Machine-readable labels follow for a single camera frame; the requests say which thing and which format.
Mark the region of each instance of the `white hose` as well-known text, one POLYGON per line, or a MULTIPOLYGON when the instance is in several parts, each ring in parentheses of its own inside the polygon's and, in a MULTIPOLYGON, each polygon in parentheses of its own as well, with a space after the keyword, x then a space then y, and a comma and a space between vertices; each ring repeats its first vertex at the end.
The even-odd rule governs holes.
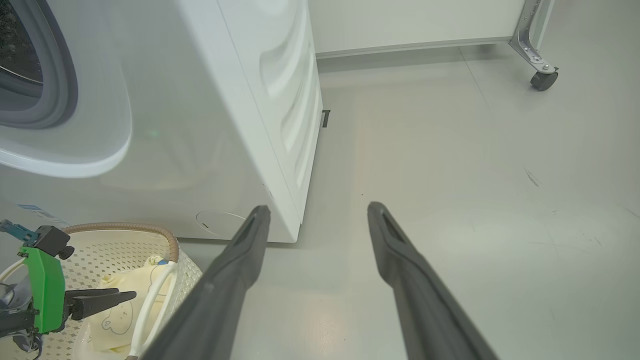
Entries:
POLYGON ((8 278, 10 278, 11 275, 13 275, 13 273, 16 272, 22 266, 22 262, 23 261, 24 261, 24 259, 20 259, 20 260, 14 262, 12 266, 9 266, 8 268, 6 268, 0 274, 0 282, 4 282, 8 278))
POLYGON ((156 318, 156 322, 154 323, 154 326, 151 329, 151 333, 147 337, 147 341, 143 343, 142 335, 143 335, 145 326, 147 324, 149 314, 151 313, 151 307, 153 307, 154 303, 156 302, 156 297, 158 296, 158 293, 160 292, 160 289, 164 285, 164 282, 166 281, 167 277, 169 277, 169 274, 173 273, 174 270, 177 269, 177 264, 174 263, 173 261, 169 261, 169 263, 167 263, 167 265, 164 265, 164 266, 165 268, 163 269, 163 271, 160 273, 160 275, 158 275, 157 279, 149 288, 149 292, 147 294, 145 302, 142 304, 142 308, 140 309, 140 315, 138 315, 138 321, 136 321, 136 327, 133 329, 133 339, 131 340, 131 351, 129 352, 129 356, 138 357, 142 354, 145 347, 148 346, 148 344, 150 343, 150 340, 153 338, 153 336, 155 336, 157 332, 157 328, 160 326, 162 316, 166 311, 167 303, 169 303, 168 301, 169 297, 171 296, 174 285, 177 281, 176 276, 174 276, 174 280, 171 283, 169 292, 166 294, 166 297, 164 298, 164 304, 163 304, 162 310, 160 311, 160 315, 156 318))

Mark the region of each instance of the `label sticker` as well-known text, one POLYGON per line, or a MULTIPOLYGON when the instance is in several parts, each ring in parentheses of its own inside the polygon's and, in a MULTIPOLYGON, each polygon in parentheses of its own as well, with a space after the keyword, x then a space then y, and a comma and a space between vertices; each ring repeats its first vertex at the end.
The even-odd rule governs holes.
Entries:
POLYGON ((35 205, 20 205, 18 204, 18 206, 20 206, 22 209, 28 210, 32 213, 34 213, 35 215, 37 215, 38 217, 52 223, 52 224, 56 224, 58 226, 61 227, 67 227, 70 226, 70 224, 56 218, 55 216, 51 215, 50 213, 44 211, 43 209, 40 209, 38 206, 35 205))

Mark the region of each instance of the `washing machine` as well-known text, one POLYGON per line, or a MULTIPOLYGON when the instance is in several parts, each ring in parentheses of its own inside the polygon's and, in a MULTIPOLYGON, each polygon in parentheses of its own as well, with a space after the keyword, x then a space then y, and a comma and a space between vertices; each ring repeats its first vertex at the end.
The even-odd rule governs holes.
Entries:
POLYGON ((323 110, 306 0, 2 0, 0 218, 295 242, 323 110))

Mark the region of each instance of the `beige cloth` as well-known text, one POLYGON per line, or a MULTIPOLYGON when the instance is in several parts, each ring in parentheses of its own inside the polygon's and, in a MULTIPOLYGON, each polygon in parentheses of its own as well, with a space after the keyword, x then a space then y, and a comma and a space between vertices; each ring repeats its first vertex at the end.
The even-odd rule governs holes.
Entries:
MULTIPOLYGON (((136 327, 138 315, 149 288, 164 269, 164 265, 157 265, 161 260, 162 257, 160 256, 151 256, 141 268, 119 274, 105 275, 100 280, 98 289, 118 288, 120 292, 135 291, 136 297, 87 318, 86 321, 90 323, 91 342, 95 351, 128 351, 126 348, 128 348, 133 339, 133 330, 136 327)), ((143 332, 143 341, 146 340, 156 322, 169 290, 169 284, 172 282, 172 277, 173 275, 169 275, 164 282, 151 308, 143 332)))

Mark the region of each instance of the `laundry basket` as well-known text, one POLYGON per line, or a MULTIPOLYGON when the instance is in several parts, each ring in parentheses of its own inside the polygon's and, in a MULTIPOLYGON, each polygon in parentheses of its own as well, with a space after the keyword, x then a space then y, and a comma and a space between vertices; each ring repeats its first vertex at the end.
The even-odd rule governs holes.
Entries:
MULTIPOLYGON (((145 306, 151 307, 155 298, 152 295, 153 287, 157 284, 159 290, 163 275, 160 275, 150 288, 147 301, 136 323, 132 349, 138 354, 146 344, 150 343, 149 340, 153 338, 158 328, 166 323, 202 276, 200 269, 179 249, 175 236, 169 230, 159 226, 106 222, 75 225, 64 231, 71 237, 68 244, 76 249, 70 258, 61 260, 67 290, 96 288, 103 276, 140 268, 149 256, 159 255, 169 261, 163 273, 173 274, 173 281, 170 283, 168 296, 154 330, 145 344, 141 342, 141 333, 146 320, 145 306)), ((8 277, 11 273, 12 271, 7 271, 4 274, 8 277)), ((64 330, 45 335, 40 359, 77 359, 77 354, 74 355, 74 343, 80 337, 82 325, 82 321, 69 319, 64 330)), ((13 344, 11 339, 2 340, 0 353, 3 354, 3 359, 31 360, 35 357, 34 352, 30 354, 23 352, 13 344)), ((127 354, 118 354, 120 355, 122 360, 127 357, 127 354)))

